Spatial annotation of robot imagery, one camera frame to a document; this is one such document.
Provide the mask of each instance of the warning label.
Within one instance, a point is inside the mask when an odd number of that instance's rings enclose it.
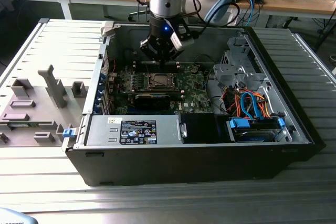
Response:
[[[122,121],[120,144],[157,144],[156,121]]]

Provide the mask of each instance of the wire bundle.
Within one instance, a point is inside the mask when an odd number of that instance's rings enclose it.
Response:
[[[222,101],[221,105],[224,104],[224,99],[228,95],[228,93],[229,93],[228,88],[225,88],[223,95],[220,97],[220,100]],[[249,93],[250,95],[255,96],[255,98],[257,100],[257,104],[258,104],[258,108],[254,108],[255,111],[256,111],[256,109],[259,109],[261,111],[261,114],[262,114],[263,117],[265,117],[265,118],[270,118],[271,117],[269,112],[268,112],[268,108],[267,108],[267,102],[268,102],[267,99],[265,99],[265,97],[263,97],[260,93],[253,92],[253,91],[247,90],[247,89],[241,89],[241,90],[235,91],[235,94],[234,94],[234,96],[235,96],[234,100],[235,101],[226,110],[226,112],[228,114],[230,114],[231,116],[241,117],[241,114],[243,112],[244,114],[247,115],[247,117],[245,117],[245,118],[248,118],[248,119],[253,118],[244,108],[245,98],[250,99],[250,100],[252,100],[252,98],[249,97],[249,96],[246,96],[246,97],[243,97],[243,102],[241,101],[241,97],[245,93]]]

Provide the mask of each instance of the blue cable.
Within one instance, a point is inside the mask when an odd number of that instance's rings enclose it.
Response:
[[[250,17],[248,19],[248,22],[246,23],[245,26],[247,26],[250,23],[252,15],[253,15],[253,10],[254,10],[253,0],[250,0],[250,3],[251,3],[251,13],[250,13]]]
[[[253,116],[248,113],[245,108],[244,108],[244,98],[245,96],[249,95],[252,98],[252,103],[253,103],[253,109],[254,112],[256,114],[256,117],[260,118],[260,119],[264,119],[264,117],[262,116],[261,112],[258,110],[258,105],[257,105],[257,99],[256,97],[250,93],[250,92],[245,92],[244,94],[241,95],[240,97],[240,107],[242,108],[242,111],[250,118],[253,119]]]

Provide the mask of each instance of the laboratory floor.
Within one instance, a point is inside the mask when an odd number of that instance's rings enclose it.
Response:
[[[13,12],[3,10],[0,13],[0,74],[6,68],[3,64],[10,63],[40,17],[63,18],[61,8],[57,3],[45,2],[41,5],[39,2],[14,1],[13,6],[15,8]],[[134,11],[133,7],[119,7],[118,9],[114,7],[116,6],[109,6],[109,14],[113,14],[117,20],[121,21],[127,21],[127,14]],[[102,8],[96,5],[72,5],[71,12],[75,19],[104,19]],[[319,36],[317,30],[320,27],[311,18],[299,18],[290,23],[289,29],[293,33],[299,33],[308,45],[314,46]],[[335,35],[330,36],[317,52],[330,70],[336,67],[329,61],[329,56],[335,52]]]

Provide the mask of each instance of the blue latch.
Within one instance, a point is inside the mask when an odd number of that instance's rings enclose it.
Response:
[[[106,80],[106,75],[103,73],[100,73],[100,80]]]
[[[278,119],[278,123],[279,123],[279,125],[280,125],[281,128],[285,127],[285,122],[284,122],[284,120],[282,118]]]
[[[234,128],[250,128],[250,124],[245,118],[232,118],[230,120],[230,127]]]
[[[74,129],[65,129],[63,131],[63,137],[76,137]]]

